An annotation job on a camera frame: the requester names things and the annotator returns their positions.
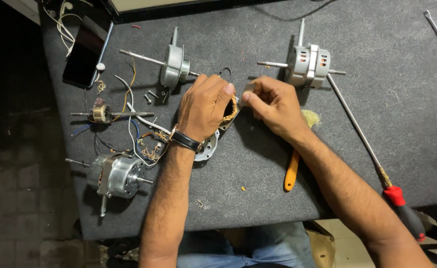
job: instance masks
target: black leather watch strap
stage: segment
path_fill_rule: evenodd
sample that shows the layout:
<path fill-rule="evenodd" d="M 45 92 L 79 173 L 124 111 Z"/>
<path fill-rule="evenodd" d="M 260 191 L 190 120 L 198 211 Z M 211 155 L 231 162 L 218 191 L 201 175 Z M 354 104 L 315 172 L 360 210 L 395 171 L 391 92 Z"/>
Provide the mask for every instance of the black leather watch strap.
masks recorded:
<path fill-rule="evenodd" d="M 191 149 L 194 152 L 199 152 L 202 149 L 202 143 L 187 137 L 184 133 L 181 133 L 177 130 L 177 125 L 174 126 L 174 129 L 170 133 L 170 140 L 176 141 L 182 146 Z"/>

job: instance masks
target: smartphone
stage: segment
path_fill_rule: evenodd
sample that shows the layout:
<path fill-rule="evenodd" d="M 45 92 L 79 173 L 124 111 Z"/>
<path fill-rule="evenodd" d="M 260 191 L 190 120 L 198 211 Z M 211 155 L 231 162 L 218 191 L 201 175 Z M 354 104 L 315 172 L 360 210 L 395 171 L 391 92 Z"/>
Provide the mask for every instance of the smartphone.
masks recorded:
<path fill-rule="evenodd" d="M 63 82 L 80 88 L 93 86 L 98 74 L 96 65 L 103 58 L 112 28 L 112 22 L 109 23 L 109 29 L 104 29 L 88 16 L 83 17 L 67 65 L 63 71 Z"/>

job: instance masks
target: jeans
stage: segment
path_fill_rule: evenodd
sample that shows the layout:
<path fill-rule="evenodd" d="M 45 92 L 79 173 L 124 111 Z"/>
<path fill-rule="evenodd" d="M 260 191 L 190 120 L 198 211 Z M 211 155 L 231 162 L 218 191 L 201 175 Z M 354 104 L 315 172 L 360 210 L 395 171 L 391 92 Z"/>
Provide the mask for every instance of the jeans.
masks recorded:
<path fill-rule="evenodd" d="M 178 268 L 242 268 L 276 263 L 293 268 L 315 268 L 310 237 L 303 223 L 280 223 L 247 229 L 250 255 L 237 256 L 215 230 L 185 232 L 179 246 Z"/>

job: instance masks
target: yellow wire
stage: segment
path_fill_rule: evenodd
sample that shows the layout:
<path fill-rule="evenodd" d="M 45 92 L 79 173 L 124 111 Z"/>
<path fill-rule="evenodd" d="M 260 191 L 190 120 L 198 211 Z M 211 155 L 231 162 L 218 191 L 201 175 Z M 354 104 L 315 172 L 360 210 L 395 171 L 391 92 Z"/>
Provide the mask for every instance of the yellow wire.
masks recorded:
<path fill-rule="evenodd" d="M 134 58 L 133 57 L 131 57 L 131 58 L 132 58 L 132 70 L 134 71 L 134 76 L 132 77 L 132 81 L 131 81 L 131 84 L 129 85 L 129 87 L 132 87 L 132 83 L 134 83 L 134 80 L 136 79 L 136 63 L 134 62 Z M 124 110 L 126 110 L 126 102 L 127 102 L 128 93 L 129 93 L 129 90 L 126 91 L 126 94 L 124 94 L 124 105 L 123 105 L 123 110 L 121 111 L 121 113 L 124 113 Z M 116 116 L 116 118 L 113 119 L 113 121 L 118 119 L 119 117 L 120 117 L 119 115 Z"/>

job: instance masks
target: work table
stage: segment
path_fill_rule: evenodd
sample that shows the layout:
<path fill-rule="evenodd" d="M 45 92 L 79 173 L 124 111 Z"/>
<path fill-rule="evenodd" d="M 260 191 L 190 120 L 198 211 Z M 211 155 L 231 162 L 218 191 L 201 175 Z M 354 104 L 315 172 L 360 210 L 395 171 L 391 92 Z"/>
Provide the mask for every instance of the work table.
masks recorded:
<path fill-rule="evenodd" d="M 130 23 L 115 25 L 103 59 L 106 70 L 100 77 L 106 88 L 99 97 L 120 111 L 126 87 L 114 75 L 130 82 L 133 72 L 131 58 L 118 50 L 162 60 L 175 26 L 179 28 L 178 45 L 184 45 L 191 70 L 211 75 L 228 67 L 231 75 L 223 73 L 222 77 L 234 83 L 240 96 L 254 77 L 278 77 L 279 69 L 256 62 L 286 62 L 290 39 L 294 35 L 297 40 L 299 22 L 305 16 L 304 43 L 329 50 L 331 68 L 347 72 L 333 78 L 392 182 L 402 187 L 412 207 L 431 206 L 437 204 L 437 37 L 423 15 L 426 9 L 437 23 L 437 1 L 294 0 L 133 23 L 141 29 Z M 71 22 L 65 24 L 75 35 L 78 28 L 73 24 L 78 21 L 65 21 Z M 96 87 L 84 92 L 61 81 L 66 47 L 50 18 L 42 15 L 41 23 L 67 155 L 91 162 L 96 158 L 95 135 L 87 130 L 72 138 L 73 131 L 85 122 L 70 113 L 85 112 L 85 100 L 91 109 L 98 97 Z M 135 63 L 135 109 L 156 113 L 156 123 L 171 129 L 181 96 L 193 77 L 166 104 L 155 100 L 147 105 L 143 96 L 148 90 L 160 97 L 164 90 L 159 83 L 160 67 L 138 59 Z M 298 95 L 302 109 L 321 116 L 313 131 L 381 192 L 371 158 L 329 84 L 299 90 Z M 139 127 L 141 134 L 150 131 Z M 127 120 L 102 128 L 98 136 L 116 148 L 132 148 Z M 145 142 L 149 148 L 156 144 L 147 138 Z M 99 147 L 108 151 L 100 143 Z M 291 152 L 289 144 L 255 120 L 249 109 L 243 109 L 221 133 L 210 160 L 194 163 L 186 230 L 332 217 L 303 161 L 293 190 L 284 192 Z M 146 178 L 156 180 L 162 164 L 149 170 Z M 101 198 L 87 186 L 86 169 L 71 169 L 85 239 L 139 234 L 154 186 L 143 184 L 140 193 L 129 200 L 112 198 L 106 216 L 100 218 Z"/>

